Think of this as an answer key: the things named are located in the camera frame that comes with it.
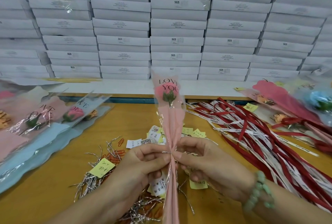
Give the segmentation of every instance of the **wooden table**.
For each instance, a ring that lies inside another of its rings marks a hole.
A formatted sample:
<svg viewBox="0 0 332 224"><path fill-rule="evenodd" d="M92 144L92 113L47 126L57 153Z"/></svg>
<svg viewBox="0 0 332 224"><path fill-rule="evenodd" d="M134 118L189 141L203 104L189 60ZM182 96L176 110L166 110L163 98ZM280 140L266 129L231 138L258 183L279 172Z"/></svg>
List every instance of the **wooden table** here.
<svg viewBox="0 0 332 224"><path fill-rule="evenodd" d="M52 157L41 167L27 173L15 186L0 195L1 223L37 224L42 223L73 204L75 187L70 185L82 181L85 172L91 167L88 162L96 158L86 152L100 153L98 145L106 153L106 141L122 136L125 142L118 150L124 149L126 140L145 138L153 125L158 125L155 105L150 104L116 104L104 117L87 129L80 137L73 139L62 151ZM219 144L219 147L231 154L250 170L255 168L230 147L211 126L203 119L186 113L185 126L205 131L208 138ZM301 142L293 142L319 153ZM320 153L319 157L294 148L303 158L315 167L332 176L332 159ZM179 173L181 184L188 176ZM183 186L195 215L191 213L183 194L179 194L181 224L244 224L241 205L220 196L213 189L192 190L189 182ZM256 216L253 223L264 223Z"/></svg>

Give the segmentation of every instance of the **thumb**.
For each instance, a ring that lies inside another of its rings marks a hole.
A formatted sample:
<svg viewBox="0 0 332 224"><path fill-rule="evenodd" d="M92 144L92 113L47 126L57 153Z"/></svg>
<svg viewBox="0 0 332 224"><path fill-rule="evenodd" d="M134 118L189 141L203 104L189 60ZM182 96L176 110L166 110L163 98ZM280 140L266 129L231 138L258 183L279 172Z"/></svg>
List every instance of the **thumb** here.
<svg viewBox="0 0 332 224"><path fill-rule="evenodd" d="M201 170L200 157L195 157L194 155L177 151L172 152L172 155L182 165L190 166L191 168Z"/></svg>
<svg viewBox="0 0 332 224"><path fill-rule="evenodd" d="M171 155L163 155L151 161L144 162L142 167L142 172L144 174L149 174L151 172L156 172L161 168L165 167L171 161Z"/></svg>

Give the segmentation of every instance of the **right hand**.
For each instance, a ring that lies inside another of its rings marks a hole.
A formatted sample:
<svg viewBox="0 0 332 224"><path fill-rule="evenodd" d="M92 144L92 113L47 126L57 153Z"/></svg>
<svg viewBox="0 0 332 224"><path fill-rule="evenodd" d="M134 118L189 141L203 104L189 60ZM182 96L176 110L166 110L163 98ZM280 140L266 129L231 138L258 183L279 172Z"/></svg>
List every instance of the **right hand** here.
<svg viewBox="0 0 332 224"><path fill-rule="evenodd" d="M182 169L194 169L193 182L208 181L216 190L235 201L245 202L256 183L256 176L246 167L205 138L183 137L177 150L197 153L172 152Z"/></svg>

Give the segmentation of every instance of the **green bead bracelet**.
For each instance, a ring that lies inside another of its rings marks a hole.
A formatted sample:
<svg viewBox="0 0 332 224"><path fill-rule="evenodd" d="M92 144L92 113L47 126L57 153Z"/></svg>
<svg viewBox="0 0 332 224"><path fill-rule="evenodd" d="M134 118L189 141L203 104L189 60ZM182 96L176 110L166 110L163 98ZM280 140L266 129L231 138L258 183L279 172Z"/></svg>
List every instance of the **green bead bracelet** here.
<svg viewBox="0 0 332 224"><path fill-rule="evenodd" d="M262 171L258 171L257 173L257 182L255 188L252 191L251 196L248 201L243 205L243 211L248 213L254 209L257 202L259 201L259 197L261 196L261 191L264 191L271 198L270 202L265 201L264 206L267 208L274 208L274 198L272 196L272 192L269 187L265 184L265 174Z"/></svg>

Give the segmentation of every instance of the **left hand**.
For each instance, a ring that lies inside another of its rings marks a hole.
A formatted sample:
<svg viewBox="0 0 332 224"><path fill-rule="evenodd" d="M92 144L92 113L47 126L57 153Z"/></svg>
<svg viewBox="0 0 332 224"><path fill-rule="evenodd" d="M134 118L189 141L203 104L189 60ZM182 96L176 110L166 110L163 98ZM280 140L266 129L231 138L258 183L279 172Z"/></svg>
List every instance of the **left hand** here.
<svg viewBox="0 0 332 224"><path fill-rule="evenodd" d="M162 153L167 147L145 144L131 149L107 180L100 186L104 195L112 198L112 207L106 217L115 222L136 202L149 181L161 177L161 169L171 161L171 155Z"/></svg>

